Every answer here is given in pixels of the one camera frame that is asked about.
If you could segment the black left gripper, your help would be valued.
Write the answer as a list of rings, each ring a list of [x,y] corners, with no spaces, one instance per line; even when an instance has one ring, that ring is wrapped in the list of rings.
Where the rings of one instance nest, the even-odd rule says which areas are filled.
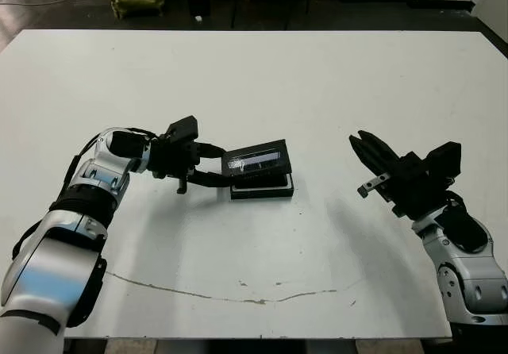
[[[178,194],[187,192],[187,182],[202,187],[230,187],[231,179],[226,175],[194,170],[200,158],[222,158],[226,153],[226,150],[213,144],[197,144],[195,139],[196,136],[179,139],[160,136],[153,139],[148,160],[148,170],[153,177],[177,179],[179,181]]]

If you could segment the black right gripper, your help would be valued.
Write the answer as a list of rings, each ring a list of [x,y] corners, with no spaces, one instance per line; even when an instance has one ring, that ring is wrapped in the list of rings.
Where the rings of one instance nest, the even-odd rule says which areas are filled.
[[[357,189],[362,198],[376,190],[386,202],[393,202],[397,217],[424,217],[445,206],[452,184],[452,159],[448,153],[431,152],[419,158],[414,152],[399,157],[373,133],[360,130],[349,136],[360,162],[375,177]]]

